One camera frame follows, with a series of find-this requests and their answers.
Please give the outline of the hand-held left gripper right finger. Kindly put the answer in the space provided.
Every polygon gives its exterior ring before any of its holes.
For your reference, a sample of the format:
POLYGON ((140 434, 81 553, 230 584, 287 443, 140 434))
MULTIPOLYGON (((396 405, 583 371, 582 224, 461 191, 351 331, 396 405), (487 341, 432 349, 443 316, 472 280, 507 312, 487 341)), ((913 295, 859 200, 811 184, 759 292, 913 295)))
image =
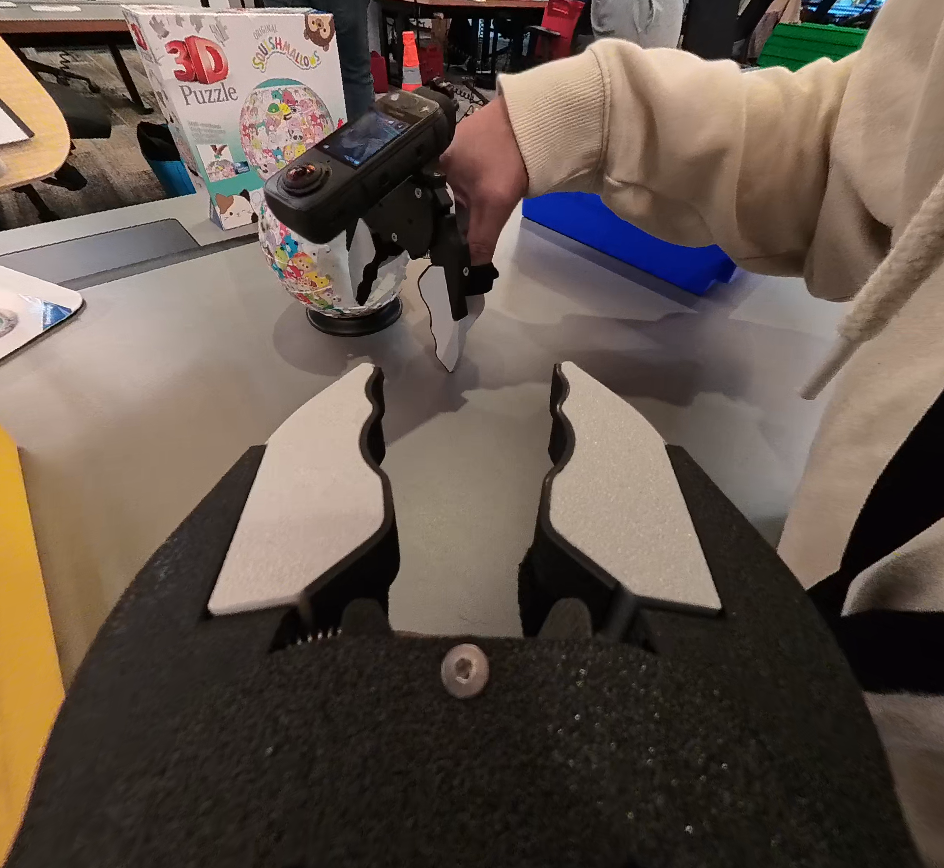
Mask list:
POLYGON ((642 610, 722 613, 667 443, 629 402, 573 362, 552 370, 550 469, 519 569, 522 631, 581 602, 592 635, 628 639, 642 610))

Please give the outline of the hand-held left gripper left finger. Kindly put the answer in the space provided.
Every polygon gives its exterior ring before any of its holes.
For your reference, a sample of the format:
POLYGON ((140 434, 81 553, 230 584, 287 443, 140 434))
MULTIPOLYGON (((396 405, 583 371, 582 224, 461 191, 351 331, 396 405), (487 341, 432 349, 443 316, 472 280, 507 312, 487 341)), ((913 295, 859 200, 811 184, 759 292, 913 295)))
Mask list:
POLYGON ((384 374, 361 364, 304 403, 266 442, 207 601, 213 617, 294 607, 315 634, 356 600, 388 609, 399 571, 383 470, 384 374))

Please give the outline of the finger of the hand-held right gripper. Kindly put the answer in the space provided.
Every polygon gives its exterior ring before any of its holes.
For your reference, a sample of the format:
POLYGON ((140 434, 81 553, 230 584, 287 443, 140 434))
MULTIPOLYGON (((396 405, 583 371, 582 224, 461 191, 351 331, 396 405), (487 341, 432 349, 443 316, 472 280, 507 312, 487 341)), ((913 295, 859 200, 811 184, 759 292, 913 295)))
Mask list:
POLYGON ((462 359, 467 332, 482 314, 483 295, 464 297, 466 316, 455 319, 442 267, 426 267, 418 280, 418 288, 429 313, 436 358, 447 372, 453 373, 462 359))
POLYGON ((406 278, 408 255, 395 243, 380 248, 368 225, 357 220, 348 230, 348 275, 357 305, 386 305, 406 278))

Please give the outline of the colourful puzzle ball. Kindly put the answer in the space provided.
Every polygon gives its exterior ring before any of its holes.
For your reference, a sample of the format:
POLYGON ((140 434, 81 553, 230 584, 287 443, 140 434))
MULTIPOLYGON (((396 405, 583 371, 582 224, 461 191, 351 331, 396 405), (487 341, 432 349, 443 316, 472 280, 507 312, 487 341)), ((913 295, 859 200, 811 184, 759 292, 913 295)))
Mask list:
POLYGON ((306 307, 357 315, 382 305, 357 305, 348 275, 348 230, 325 243, 294 234, 262 205, 259 241, 286 292, 306 307))

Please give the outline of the round black ball stand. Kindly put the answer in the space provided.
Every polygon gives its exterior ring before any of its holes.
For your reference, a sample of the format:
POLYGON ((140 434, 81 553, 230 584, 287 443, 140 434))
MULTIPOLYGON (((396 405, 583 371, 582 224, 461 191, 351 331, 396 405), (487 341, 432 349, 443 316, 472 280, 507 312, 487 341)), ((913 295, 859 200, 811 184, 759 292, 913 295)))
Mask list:
POLYGON ((334 337, 357 338, 386 330, 401 318, 402 313, 403 303, 397 296, 381 307, 369 309, 357 315, 344 315, 341 312, 308 307, 305 316, 316 331, 334 337))

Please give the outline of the person's right forearm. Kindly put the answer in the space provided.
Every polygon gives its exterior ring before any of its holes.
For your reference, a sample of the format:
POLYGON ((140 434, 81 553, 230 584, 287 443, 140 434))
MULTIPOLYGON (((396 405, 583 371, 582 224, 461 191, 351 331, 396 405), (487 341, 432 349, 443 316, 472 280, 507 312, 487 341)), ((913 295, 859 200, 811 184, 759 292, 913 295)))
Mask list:
POLYGON ((876 30, 796 72, 610 40, 500 85, 528 196, 593 192, 654 237, 846 301, 888 251, 925 80, 876 30))

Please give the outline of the puzzle box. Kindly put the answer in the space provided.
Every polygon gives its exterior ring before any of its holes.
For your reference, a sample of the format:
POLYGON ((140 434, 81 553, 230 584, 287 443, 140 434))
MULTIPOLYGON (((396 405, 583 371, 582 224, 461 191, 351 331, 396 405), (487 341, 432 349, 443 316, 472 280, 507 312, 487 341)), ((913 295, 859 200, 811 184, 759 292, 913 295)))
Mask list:
POLYGON ((222 230, 255 226, 264 185, 348 121, 336 25, 304 8, 122 7, 183 163, 222 230))

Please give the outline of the person's right hand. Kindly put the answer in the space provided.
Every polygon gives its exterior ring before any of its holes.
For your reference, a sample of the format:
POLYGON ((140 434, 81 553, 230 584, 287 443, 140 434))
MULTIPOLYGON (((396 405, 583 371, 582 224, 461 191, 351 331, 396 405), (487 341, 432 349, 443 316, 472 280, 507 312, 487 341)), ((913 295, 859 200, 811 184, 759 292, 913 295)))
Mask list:
POLYGON ((441 166, 456 201, 467 213, 471 264, 487 265, 529 186, 503 95, 457 125, 441 166))

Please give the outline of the brown edged desk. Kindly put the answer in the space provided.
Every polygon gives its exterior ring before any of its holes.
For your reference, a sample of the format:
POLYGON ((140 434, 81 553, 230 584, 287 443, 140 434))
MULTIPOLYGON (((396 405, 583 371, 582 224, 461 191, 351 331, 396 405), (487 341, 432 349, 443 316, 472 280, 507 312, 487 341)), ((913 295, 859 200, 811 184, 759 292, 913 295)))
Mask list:
POLYGON ((111 56, 128 99, 141 116, 153 114, 143 100, 124 61, 125 50, 136 52, 132 32, 121 4, 101 0, 2 0, 1 36, 24 65, 60 83, 84 83, 90 93, 99 88, 85 77, 59 66, 30 60, 25 50, 71 52, 103 49, 111 56))
POLYGON ((538 59, 556 54, 561 35, 542 21, 551 0, 372 0, 380 7, 381 56, 386 59, 388 81, 402 81, 403 44, 406 30, 442 15, 455 24, 466 20, 476 41, 466 55, 471 78, 480 87, 494 89, 498 75, 497 37, 508 40, 511 70, 530 67, 538 59))

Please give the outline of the blue plastic bin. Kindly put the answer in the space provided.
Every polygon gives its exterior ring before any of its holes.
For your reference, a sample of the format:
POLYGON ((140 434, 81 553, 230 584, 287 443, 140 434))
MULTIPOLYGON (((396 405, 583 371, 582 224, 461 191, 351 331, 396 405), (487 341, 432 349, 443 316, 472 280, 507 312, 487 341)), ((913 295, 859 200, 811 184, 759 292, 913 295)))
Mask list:
POLYGON ((526 199, 522 215, 698 296, 716 284, 728 284, 737 271, 736 264, 720 248, 686 248, 660 240, 620 218, 594 194, 555 192, 526 199))

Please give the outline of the dark waste bin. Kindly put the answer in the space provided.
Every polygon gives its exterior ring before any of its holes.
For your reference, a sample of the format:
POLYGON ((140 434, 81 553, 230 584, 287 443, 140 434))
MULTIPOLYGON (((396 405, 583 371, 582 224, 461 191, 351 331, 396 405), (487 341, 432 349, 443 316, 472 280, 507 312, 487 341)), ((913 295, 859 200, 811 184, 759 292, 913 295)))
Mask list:
POLYGON ((195 195, 191 173, 181 159, 168 125, 141 120, 136 134, 141 154, 166 197, 172 199, 195 195))

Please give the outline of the black office chair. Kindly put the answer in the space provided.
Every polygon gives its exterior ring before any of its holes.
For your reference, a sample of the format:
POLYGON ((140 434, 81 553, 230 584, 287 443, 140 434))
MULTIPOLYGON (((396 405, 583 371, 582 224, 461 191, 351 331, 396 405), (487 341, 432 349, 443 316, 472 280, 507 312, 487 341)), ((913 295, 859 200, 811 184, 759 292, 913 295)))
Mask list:
MULTIPOLYGON (((52 97, 65 119, 70 137, 68 158, 72 156, 76 142, 79 140, 104 141, 111 138, 110 113, 97 97, 80 93, 69 85, 68 80, 65 80, 65 83, 45 81, 46 76, 51 78, 53 75, 51 65, 35 62, 30 70, 40 81, 46 93, 52 97)), ((69 159, 55 175, 46 178, 43 182, 70 192, 77 192, 87 185, 87 179, 69 159)))

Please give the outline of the black fabric item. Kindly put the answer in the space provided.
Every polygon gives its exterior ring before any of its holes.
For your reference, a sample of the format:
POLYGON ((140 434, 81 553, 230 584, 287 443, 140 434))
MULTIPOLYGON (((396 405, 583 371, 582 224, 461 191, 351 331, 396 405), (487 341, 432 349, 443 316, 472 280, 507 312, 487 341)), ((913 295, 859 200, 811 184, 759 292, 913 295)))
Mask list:
POLYGON ((809 591, 862 690, 943 692, 943 397, 896 450, 835 572, 809 591))

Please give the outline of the white printed sheet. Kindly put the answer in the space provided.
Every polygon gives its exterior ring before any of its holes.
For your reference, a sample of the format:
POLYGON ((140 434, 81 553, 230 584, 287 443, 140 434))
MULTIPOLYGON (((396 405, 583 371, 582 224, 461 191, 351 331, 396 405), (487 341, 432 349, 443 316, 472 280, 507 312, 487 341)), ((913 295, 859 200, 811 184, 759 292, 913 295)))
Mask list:
POLYGON ((1 360, 76 317, 85 305, 73 290, 1 268, 1 360))

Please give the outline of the round wooden tabletop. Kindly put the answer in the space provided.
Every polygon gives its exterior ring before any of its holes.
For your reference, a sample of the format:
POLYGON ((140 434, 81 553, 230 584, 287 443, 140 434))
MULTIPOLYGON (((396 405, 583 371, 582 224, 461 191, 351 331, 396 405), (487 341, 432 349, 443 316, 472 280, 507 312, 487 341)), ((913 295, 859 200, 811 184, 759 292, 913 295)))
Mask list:
POLYGON ((58 172, 71 137, 53 98, 1 41, 1 191, 30 185, 58 172))

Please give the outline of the beige hoodie drawstring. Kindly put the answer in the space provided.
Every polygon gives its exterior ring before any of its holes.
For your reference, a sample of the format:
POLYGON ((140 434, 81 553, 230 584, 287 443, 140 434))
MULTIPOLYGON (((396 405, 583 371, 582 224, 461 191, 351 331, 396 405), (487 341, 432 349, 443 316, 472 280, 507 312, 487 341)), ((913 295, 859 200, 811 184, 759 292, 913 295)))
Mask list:
POLYGON ((818 369, 799 390, 814 401, 870 340, 885 330, 943 260, 943 180, 921 203, 889 255, 852 301, 837 338, 818 369))

